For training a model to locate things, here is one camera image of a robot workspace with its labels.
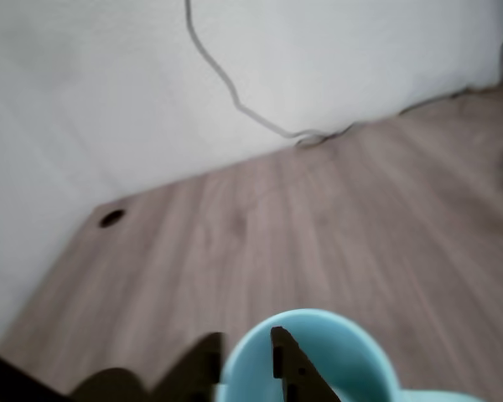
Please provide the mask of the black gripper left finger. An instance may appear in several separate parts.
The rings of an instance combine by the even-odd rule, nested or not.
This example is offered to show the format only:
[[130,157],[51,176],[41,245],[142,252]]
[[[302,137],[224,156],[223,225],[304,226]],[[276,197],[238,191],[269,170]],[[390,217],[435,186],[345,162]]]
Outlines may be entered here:
[[224,334],[203,336],[155,384],[124,368],[104,369],[73,390],[74,401],[211,401],[220,382]]

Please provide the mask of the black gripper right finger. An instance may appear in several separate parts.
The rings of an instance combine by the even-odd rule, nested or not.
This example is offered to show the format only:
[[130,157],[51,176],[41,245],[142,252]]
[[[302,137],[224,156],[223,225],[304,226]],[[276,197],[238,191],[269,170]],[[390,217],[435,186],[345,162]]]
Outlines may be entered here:
[[272,327],[270,337],[272,376],[282,380],[285,402],[340,402],[287,329]]

